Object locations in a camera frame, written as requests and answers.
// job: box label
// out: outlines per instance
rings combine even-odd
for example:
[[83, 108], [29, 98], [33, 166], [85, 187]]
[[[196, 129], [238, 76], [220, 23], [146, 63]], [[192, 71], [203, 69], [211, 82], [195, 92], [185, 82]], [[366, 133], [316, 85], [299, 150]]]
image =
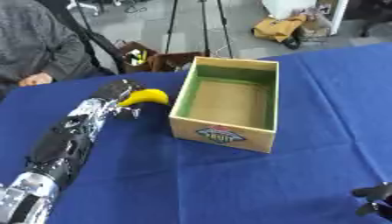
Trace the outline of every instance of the box label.
[[237, 133], [230, 131], [228, 128], [219, 125], [196, 130], [196, 133], [210, 139], [217, 144], [228, 144], [234, 141], [247, 140], [245, 137], [240, 136]]

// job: tripod leg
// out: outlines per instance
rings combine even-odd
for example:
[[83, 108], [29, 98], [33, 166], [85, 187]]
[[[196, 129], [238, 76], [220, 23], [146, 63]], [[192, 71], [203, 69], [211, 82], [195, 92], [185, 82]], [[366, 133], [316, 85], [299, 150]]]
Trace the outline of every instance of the tripod leg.
[[204, 34], [204, 56], [210, 57], [210, 47], [208, 43], [208, 30], [207, 30], [207, 15], [206, 15], [206, 0], [200, 0], [201, 2], [201, 16], [203, 19], [203, 34]]
[[88, 20], [87, 20], [87, 18], [86, 18], [86, 15], [84, 14], [83, 9], [81, 8], [81, 3], [79, 3], [79, 0], [75, 0], [75, 3], [76, 3], [76, 7], [78, 8], [78, 11], [79, 11], [79, 13], [80, 13], [80, 15], [81, 15], [81, 18], [83, 19], [83, 22], [84, 22], [84, 24], [86, 25], [86, 28], [87, 28], [90, 32], [92, 32], [93, 30], [91, 29], [91, 26], [90, 26], [90, 24], [88, 23]]
[[169, 52], [170, 42], [172, 41], [173, 26], [174, 26], [174, 20], [176, 19], [178, 3], [179, 3], [179, 0], [174, 0], [173, 10], [171, 11], [170, 26], [169, 26], [169, 30], [167, 31], [167, 42], [166, 42], [165, 53]]
[[217, 2], [218, 2], [219, 13], [220, 13], [220, 21], [222, 22], [223, 31], [225, 32], [225, 38], [226, 38], [226, 42], [227, 42], [228, 55], [232, 59], [233, 58], [233, 51], [231, 49], [230, 39], [228, 38], [228, 28], [227, 28], [228, 20], [225, 18], [225, 15], [223, 13], [222, 1], [221, 0], [217, 0]]

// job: sleeve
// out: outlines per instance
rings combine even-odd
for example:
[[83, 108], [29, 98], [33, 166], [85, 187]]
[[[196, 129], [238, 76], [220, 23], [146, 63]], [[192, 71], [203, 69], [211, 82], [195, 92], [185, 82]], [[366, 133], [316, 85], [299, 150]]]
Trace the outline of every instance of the sleeve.
[[36, 10], [34, 27], [52, 53], [42, 71], [57, 81], [69, 78], [85, 57], [84, 45], [76, 33], [61, 24], [47, 8], [37, 3]]

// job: blue tablecloth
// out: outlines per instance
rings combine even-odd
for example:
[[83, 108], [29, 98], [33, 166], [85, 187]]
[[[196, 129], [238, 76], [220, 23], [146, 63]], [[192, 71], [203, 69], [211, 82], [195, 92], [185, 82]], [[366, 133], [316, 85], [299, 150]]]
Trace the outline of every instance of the blue tablecloth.
[[[391, 44], [298, 53], [280, 61], [272, 154], [172, 137], [165, 106], [108, 121], [49, 223], [383, 223], [356, 217], [356, 187], [392, 181]], [[184, 73], [129, 76], [176, 96]], [[0, 104], [0, 181], [34, 142], [118, 77], [17, 89]]]

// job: chair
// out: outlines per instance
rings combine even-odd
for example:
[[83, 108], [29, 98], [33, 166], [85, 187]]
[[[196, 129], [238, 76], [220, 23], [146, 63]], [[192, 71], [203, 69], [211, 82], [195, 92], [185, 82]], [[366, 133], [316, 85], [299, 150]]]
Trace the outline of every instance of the chair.
[[106, 52], [115, 62], [119, 74], [124, 74], [123, 55], [108, 39], [99, 33], [93, 32], [80, 25], [68, 11], [67, 0], [36, 0], [43, 4], [63, 25], [74, 31], [85, 46], [86, 52], [91, 56], [91, 62], [100, 72], [107, 75], [115, 74], [101, 66], [100, 61], [95, 56], [95, 50], [90, 41], [95, 42], [104, 52]]
[[[70, 4], [66, 8], [70, 11], [71, 9], [76, 8], [76, 7], [78, 7], [78, 4], [76, 3], [76, 0], [71, 0]], [[80, 7], [93, 10], [95, 16], [99, 16], [100, 15], [100, 10], [95, 5], [88, 4], [88, 3], [81, 3]]]
[[363, 1], [360, 7], [368, 14], [360, 33], [363, 38], [370, 35], [370, 29], [375, 25], [392, 20], [392, 1], [390, 0]]

